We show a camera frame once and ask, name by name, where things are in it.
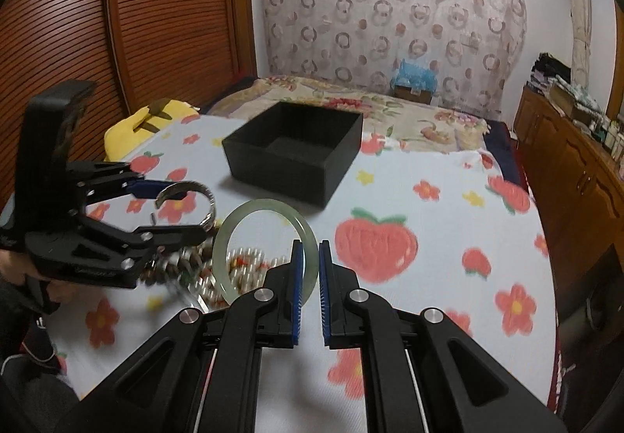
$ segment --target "open black box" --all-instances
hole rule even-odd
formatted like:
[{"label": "open black box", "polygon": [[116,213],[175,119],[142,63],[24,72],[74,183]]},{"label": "open black box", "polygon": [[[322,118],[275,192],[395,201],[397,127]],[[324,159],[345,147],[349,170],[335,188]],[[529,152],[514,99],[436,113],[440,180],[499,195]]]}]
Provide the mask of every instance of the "open black box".
[{"label": "open black box", "polygon": [[223,140],[232,176],[325,207],[360,150],[362,114],[278,102]]}]

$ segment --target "person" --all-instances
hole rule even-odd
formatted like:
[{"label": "person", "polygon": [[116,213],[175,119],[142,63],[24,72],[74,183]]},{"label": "person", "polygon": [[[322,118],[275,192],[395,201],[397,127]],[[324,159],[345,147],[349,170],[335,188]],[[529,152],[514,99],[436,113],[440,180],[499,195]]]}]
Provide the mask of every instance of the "person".
[{"label": "person", "polygon": [[27,299],[26,276],[49,281],[53,302],[71,301],[80,286],[41,276],[27,254],[0,250],[0,378],[33,425],[52,433],[78,397],[59,377],[41,312]]}]

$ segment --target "white curtain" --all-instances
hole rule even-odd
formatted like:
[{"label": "white curtain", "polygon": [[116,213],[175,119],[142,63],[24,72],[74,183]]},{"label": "white curtain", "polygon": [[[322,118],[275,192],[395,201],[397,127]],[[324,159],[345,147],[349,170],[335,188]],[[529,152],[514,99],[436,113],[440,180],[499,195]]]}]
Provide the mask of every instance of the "white curtain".
[{"label": "white curtain", "polygon": [[592,42],[592,0],[570,0],[572,8],[572,82],[587,88]]},{"label": "white curtain", "polygon": [[441,105],[494,119],[526,30],[524,0],[263,1],[272,73],[388,92],[406,59]]}]

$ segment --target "wooden door frame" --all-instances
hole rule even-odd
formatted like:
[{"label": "wooden door frame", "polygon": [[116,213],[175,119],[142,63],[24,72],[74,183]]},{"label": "wooden door frame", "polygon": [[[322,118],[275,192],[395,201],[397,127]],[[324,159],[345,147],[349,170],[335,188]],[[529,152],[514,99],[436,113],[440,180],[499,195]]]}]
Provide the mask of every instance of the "wooden door frame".
[{"label": "wooden door frame", "polygon": [[620,113],[622,99],[624,98],[624,12],[618,4],[615,4],[615,22],[617,27],[617,43],[615,46],[615,69],[613,71],[613,84],[609,104],[606,107],[606,115],[615,119]]}]

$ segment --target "wooden cabinet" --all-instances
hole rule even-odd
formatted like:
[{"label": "wooden cabinet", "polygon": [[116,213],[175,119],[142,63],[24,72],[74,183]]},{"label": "wooden cabinet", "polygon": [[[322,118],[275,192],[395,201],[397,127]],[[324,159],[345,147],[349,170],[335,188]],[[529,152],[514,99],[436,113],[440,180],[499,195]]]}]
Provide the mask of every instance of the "wooden cabinet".
[{"label": "wooden cabinet", "polygon": [[624,186],[600,145],[526,88],[514,130],[559,294],[622,238]]}]

